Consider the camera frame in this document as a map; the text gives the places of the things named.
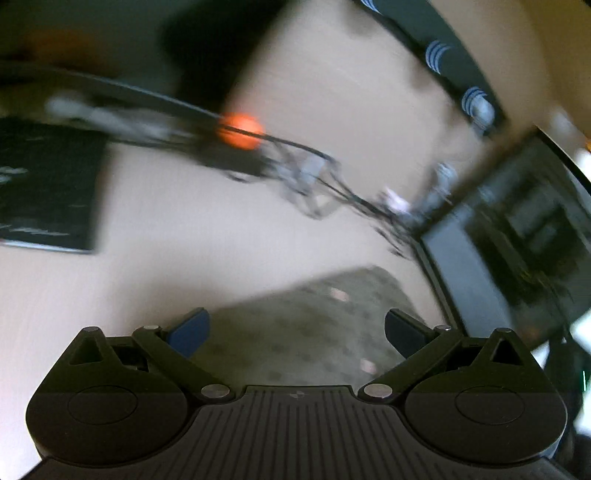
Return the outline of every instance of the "ribbed black plastic surface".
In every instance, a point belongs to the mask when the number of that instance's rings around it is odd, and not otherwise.
[[[46,460],[30,480],[568,479],[547,460],[506,469],[468,466],[423,446],[390,406],[348,387],[248,387],[202,407],[185,435],[133,465],[86,469]]]

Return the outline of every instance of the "orange light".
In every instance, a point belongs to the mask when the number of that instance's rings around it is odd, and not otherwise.
[[[229,125],[230,127],[239,128],[258,135],[265,134],[265,129],[256,118],[245,113],[229,113],[222,118],[220,123],[222,125]],[[217,133],[225,143],[235,148],[254,150],[261,144],[260,138],[249,137],[245,134],[232,132],[224,127],[220,127]]]

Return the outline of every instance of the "cable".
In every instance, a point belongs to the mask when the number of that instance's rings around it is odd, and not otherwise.
[[[56,67],[39,66],[34,63],[9,61],[5,59],[0,59],[0,72],[3,76],[9,79],[39,78],[49,79],[52,81],[58,80],[57,83],[60,85],[74,90],[92,92],[94,95],[114,98],[126,104],[142,105],[143,108],[164,112],[171,116],[184,118],[202,125],[207,125],[207,128],[210,128],[210,125],[214,121],[219,123],[220,119],[222,118],[222,115],[219,115],[218,113],[191,105],[181,100],[170,98],[154,92],[149,92],[138,87],[132,87],[130,85],[117,82],[116,80],[97,77],[91,74],[73,72]],[[299,189],[298,193],[305,198],[306,202],[309,204],[310,212],[315,218],[322,218],[326,212],[323,213],[320,210],[316,199],[310,192],[311,187],[307,184],[304,184],[302,180],[301,171],[298,168],[296,160],[293,159],[293,156],[284,147],[298,148],[299,150],[308,152],[324,159],[329,166],[328,170],[330,172],[331,178],[336,182],[338,187],[343,190],[342,192],[338,191],[337,193],[337,195],[339,195],[339,202],[352,205],[360,213],[368,215],[372,218],[378,218],[381,222],[386,222],[389,218],[387,236],[389,236],[391,239],[395,239],[396,241],[402,238],[399,233],[401,224],[399,222],[392,222],[393,220],[396,220],[396,218],[386,213],[386,210],[382,210],[373,203],[355,195],[342,179],[340,174],[340,164],[330,155],[327,155],[324,152],[321,152],[315,148],[311,148],[307,145],[274,137],[272,135],[256,134],[225,124],[221,124],[220,126],[231,132],[259,138],[261,140],[273,143],[276,148],[282,152],[282,156],[284,158],[283,163],[286,164],[293,172],[293,180],[295,180],[295,183],[298,185]],[[146,142],[144,142],[144,139],[141,139],[139,143],[150,147],[156,145],[165,145],[171,148],[182,148],[187,146],[182,142],[166,141],[160,138],[152,139],[149,135],[146,135],[146,137]],[[331,190],[335,193],[337,192],[337,189],[332,186]]]
[[[218,121],[222,119],[222,116],[220,116],[219,114],[207,111],[205,109],[197,108],[197,111],[201,112],[203,115],[209,116],[210,118],[216,119]],[[130,119],[127,115],[124,115],[124,117],[126,118],[128,123],[133,123],[132,119]],[[120,139],[120,141],[148,147],[161,146],[166,148],[177,149],[187,147],[187,142],[175,142],[162,140],[161,138],[150,138],[149,132],[136,128],[135,125],[132,125],[131,128],[135,130],[139,137],[143,137],[142,140],[134,141],[131,139]],[[338,208],[340,205],[348,205],[352,207],[355,211],[357,211],[359,214],[377,221],[379,223],[379,226],[375,227],[375,229],[381,236],[383,236],[390,243],[393,253],[405,257],[402,249],[403,247],[409,244],[409,241],[408,232],[404,228],[403,223],[400,222],[400,220],[385,206],[376,205],[356,195],[342,178],[340,172],[340,163],[335,158],[313,147],[309,147],[308,145],[275,137],[273,135],[257,134],[248,130],[244,130],[242,128],[237,128],[231,125],[224,124],[222,122],[219,123],[219,128],[223,128],[230,132],[238,133],[241,135],[246,135],[248,137],[258,138],[260,140],[269,142],[271,145],[275,147],[275,149],[278,151],[281,157],[281,160],[272,160],[264,156],[263,158],[266,161],[269,170],[274,170],[275,172],[277,172],[277,167],[283,166],[284,170],[289,172],[289,174],[291,175],[289,179],[286,179],[283,176],[277,176],[275,178],[283,180],[284,183],[290,189],[290,191],[293,194],[295,194],[293,203],[297,204],[298,199],[304,200],[307,210],[302,210],[303,213],[305,213],[308,216],[311,216],[312,218],[321,219],[333,213],[335,209]],[[330,175],[330,179],[332,180],[332,182],[336,184],[336,186],[332,185],[328,181],[321,179],[320,175],[322,174],[322,172],[318,172],[317,175],[314,174],[314,182],[319,183],[330,190],[333,197],[332,202],[329,202],[328,204],[323,206],[319,205],[317,197],[314,195],[313,184],[306,182],[306,180],[303,178],[303,171],[300,168],[298,161],[296,160],[293,153],[289,150],[288,147],[298,149],[311,155],[315,155],[316,157],[321,158],[326,162],[326,171],[328,172],[328,174]],[[249,179],[237,176],[232,172],[226,172],[226,175],[234,181],[239,181],[241,183],[251,183]]]

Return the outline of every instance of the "computer screen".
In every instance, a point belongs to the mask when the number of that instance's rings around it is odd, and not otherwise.
[[[591,309],[588,184],[537,132],[423,235],[470,336],[510,327],[534,349]]]

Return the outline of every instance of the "wall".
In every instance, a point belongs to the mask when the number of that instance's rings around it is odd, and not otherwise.
[[[522,0],[532,18],[558,101],[591,137],[591,8],[582,0]]]
[[[433,4],[488,76],[511,136],[538,122],[551,102],[550,77],[519,0]],[[288,9],[229,108],[330,152],[365,195],[387,184],[412,200],[434,163],[469,170],[490,148],[422,62],[350,0],[307,0]]]

